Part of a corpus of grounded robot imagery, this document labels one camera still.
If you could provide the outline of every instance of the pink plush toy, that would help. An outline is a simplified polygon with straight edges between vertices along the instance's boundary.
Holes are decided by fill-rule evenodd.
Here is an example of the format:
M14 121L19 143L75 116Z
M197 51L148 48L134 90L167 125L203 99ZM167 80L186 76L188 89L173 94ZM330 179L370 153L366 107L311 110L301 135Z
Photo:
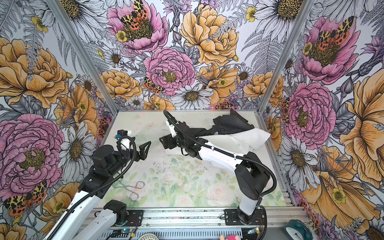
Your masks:
M226 238L225 240L241 240L241 238L239 236L233 236L233 235L230 235L228 238Z

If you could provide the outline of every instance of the pink peony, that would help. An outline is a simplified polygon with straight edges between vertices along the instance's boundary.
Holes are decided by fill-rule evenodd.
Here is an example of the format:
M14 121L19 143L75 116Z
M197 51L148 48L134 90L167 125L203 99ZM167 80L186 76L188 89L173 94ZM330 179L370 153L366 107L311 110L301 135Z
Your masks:
M134 5L130 7L123 5L123 8L108 8L107 18L108 24L112 27L109 28L110 33L117 36L117 43L123 45L123 52L125 55L139 55L143 52L150 52L158 47L164 46L168 40L168 22L166 17L161 18L157 13L155 6L148 5L143 0L144 8L148 10L148 19L140 24L138 30L131 30L129 27L124 27L120 21L121 17L125 15L132 15Z
M0 197L26 195L45 181L52 187L61 176L58 168L64 134L41 115L24 114L17 121L0 123Z
M349 37L341 45L330 43L325 50L319 49L319 33L339 28L342 22L321 17L310 30L310 35L305 38L305 46L301 59L296 62L295 68L304 76L309 76L313 81L322 81L325 85L334 83L352 67L358 54L353 54L356 49L360 31L355 32L356 18L349 29Z
M320 147L335 127L331 94L320 83L300 83L290 97L288 115L287 135L299 138L311 150Z
M143 63L147 69L147 77L153 84L163 87L165 95L173 96L175 90L195 81L192 60L174 49L159 48Z

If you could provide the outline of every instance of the table surface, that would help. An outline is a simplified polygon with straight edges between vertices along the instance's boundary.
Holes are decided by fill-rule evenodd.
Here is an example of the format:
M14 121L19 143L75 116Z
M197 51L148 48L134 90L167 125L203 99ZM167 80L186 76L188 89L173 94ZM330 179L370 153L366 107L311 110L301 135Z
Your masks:
M254 112L238 111L250 124L258 127ZM229 114L229 111L174 111L171 114L190 127L211 128L209 119ZM114 136L120 129L131 130L137 147L152 141L146 160L134 162L124 178L114 183L96 207L103 207L111 199L135 207L237 207L244 197L234 172L212 166L190 156L167 155L159 137L169 134L161 111L119 112L104 144L114 146ZM262 145L253 151L262 163L274 171L267 148ZM142 186L136 189L128 186ZM131 201L138 194L137 201ZM264 206L286 206L279 183L275 191L264 197Z

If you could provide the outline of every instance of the teal alarm clock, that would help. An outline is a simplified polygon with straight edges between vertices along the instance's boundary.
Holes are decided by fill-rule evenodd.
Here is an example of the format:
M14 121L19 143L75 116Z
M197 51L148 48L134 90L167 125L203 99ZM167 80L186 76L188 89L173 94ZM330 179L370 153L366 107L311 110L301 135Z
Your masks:
M300 220L292 219L284 228L284 233L289 240L312 240L310 229Z

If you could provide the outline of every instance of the white daisy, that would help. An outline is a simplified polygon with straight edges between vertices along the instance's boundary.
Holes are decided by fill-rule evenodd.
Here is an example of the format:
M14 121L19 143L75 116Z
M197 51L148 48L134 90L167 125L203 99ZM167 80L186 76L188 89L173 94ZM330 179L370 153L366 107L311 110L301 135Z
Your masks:
M106 12L103 1L60 0L60 2L84 42L89 43L91 40L102 39L101 33L105 29L101 24L108 22L108 19L103 16ZM60 25L49 9L46 0L30 0L29 4L35 10L35 15L41 18L43 25L47 27L53 25L57 38L61 39L63 33L60 30Z
M113 7L114 5L118 5L119 8L123 8L123 4L127 5L128 7L131 6L131 0L107 0L107 6Z
M104 53L104 61L112 65L114 68L120 67L123 63L121 51L117 48L112 48Z
M93 83L91 76L89 75L85 74L81 76L79 83L81 84L81 87L84 88L85 92L89 95L92 95L92 92L96 89L96 86Z
M362 235L360 235L361 240L374 240L374 239L384 239L384 220L380 218L377 220L373 218L371 221L368 221L369 229L366 230Z
M329 20L341 22L350 16L360 17L365 9L372 11L377 5L377 0L326 0L323 3L323 16L329 16Z
M144 100L138 96L130 98L127 103L136 110L143 109L144 107Z
M295 62L296 62L296 56L293 53L291 53L291 55L287 59L287 62L285 63L285 66L284 66L285 74L287 74L287 72L291 70Z
M237 75L240 78L240 81L248 81L251 77L253 77L254 72L250 67L240 67Z
M282 43L291 32L303 0L256 0L254 17L259 20L256 32L264 31L263 38Z
M282 159L281 164L284 165L284 170L288 172L291 179L291 184L304 191L310 187L306 181L315 189L320 184L319 177L312 170L311 166L317 165L317 159L310 154L306 154L307 147L300 139L292 136L292 139L284 136L282 146L279 148L279 157Z
M213 95L212 89L202 89L203 84L196 84L193 88L186 85L180 90L176 90L177 93L170 101L178 109L204 109L210 104L211 98L206 98Z
M72 126L68 130L69 142L63 142L60 146L60 162L58 167L63 167L64 182L81 182L88 174L91 166L91 156L95 151L95 137L88 130L88 124L81 122L75 132Z

